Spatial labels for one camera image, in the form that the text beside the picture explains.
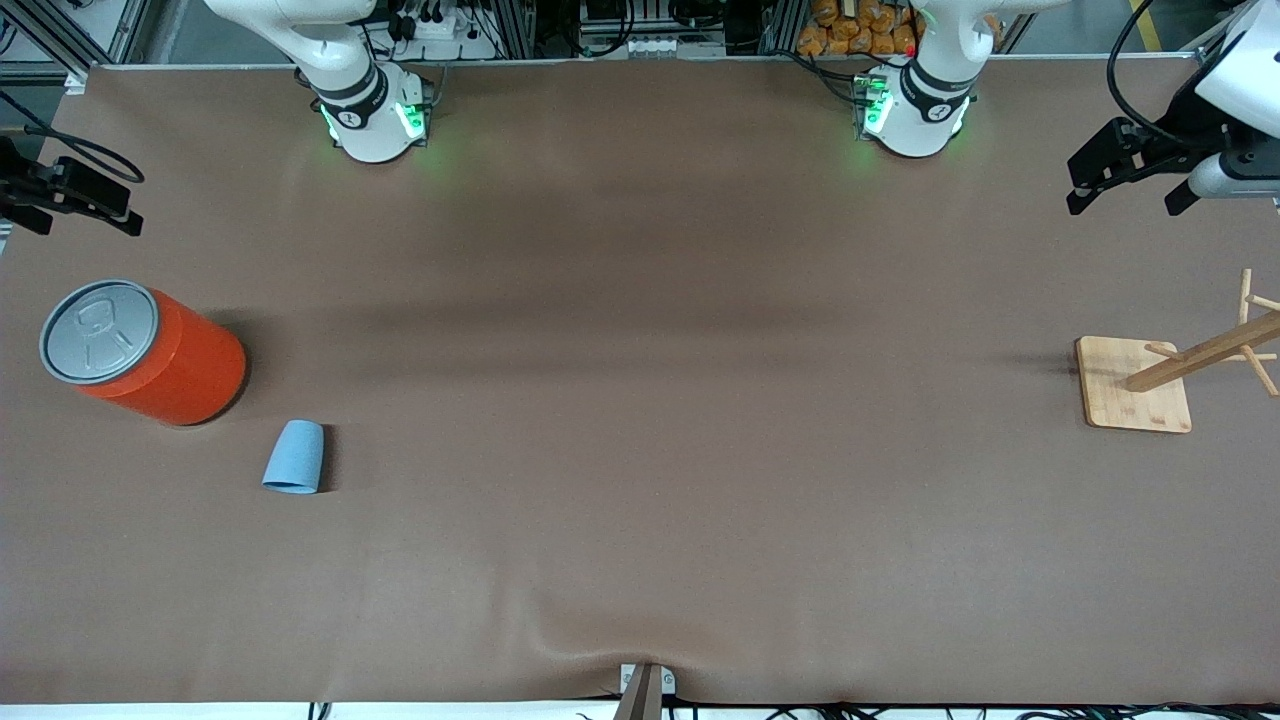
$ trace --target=wooden base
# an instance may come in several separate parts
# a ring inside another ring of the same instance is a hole
[[[1181,378],[1147,392],[1129,392],[1121,384],[1129,375],[1164,360],[1146,350],[1148,342],[1153,341],[1092,336],[1075,341],[1084,419],[1094,428],[1192,432],[1192,413]],[[1167,342],[1155,343],[1178,351]]]

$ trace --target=wooden mug tree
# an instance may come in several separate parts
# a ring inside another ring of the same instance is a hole
[[[1253,273],[1240,278],[1236,327],[1190,350],[1179,352],[1167,342],[1116,337],[1082,337],[1075,343],[1080,366],[1084,416],[1096,428],[1124,428],[1157,433],[1189,433],[1190,409],[1183,378],[1222,361],[1248,363],[1271,397],[1280,391],[1262,366],[1276,355],[1254,347],[1280,337],[1280,302],[1251,290]],[[1267,310],[1249,319],[1249,306]]]

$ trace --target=red canister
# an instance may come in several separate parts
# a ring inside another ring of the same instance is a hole
[[[221,413],[244,382],[229,331],[168,295],[120,279],[90,283],[45,320],[40,356],[76,389],[173,425]]]

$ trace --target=blue paper cup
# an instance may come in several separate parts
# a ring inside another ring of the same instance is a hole
[[[324,428],[311,420],[289,420],[275,441],[271,460],[262,473],[262,487],[289,495],[320,489],[324,464]]]

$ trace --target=silver lid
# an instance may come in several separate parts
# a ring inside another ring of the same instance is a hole
[[[40,332],[40,359],[55,378],[97,384],[129,372],[151,350],[160,309],[147,288],[99,281],[67,296]]]

